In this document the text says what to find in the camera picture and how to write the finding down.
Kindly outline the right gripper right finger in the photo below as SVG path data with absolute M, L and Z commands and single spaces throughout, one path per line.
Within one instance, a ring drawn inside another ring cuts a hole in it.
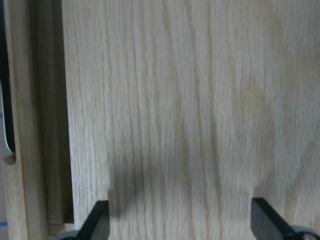
M 299 240 L 300 236 L 262 197 L 251 199 L 250 229 L 256 240 Z

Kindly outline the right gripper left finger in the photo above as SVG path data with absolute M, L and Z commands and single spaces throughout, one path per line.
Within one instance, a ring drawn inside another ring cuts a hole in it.
M 108 240 L 110 232 L 109 201 L 99 200 L 93 206 L 76 238 L 78 240 Z

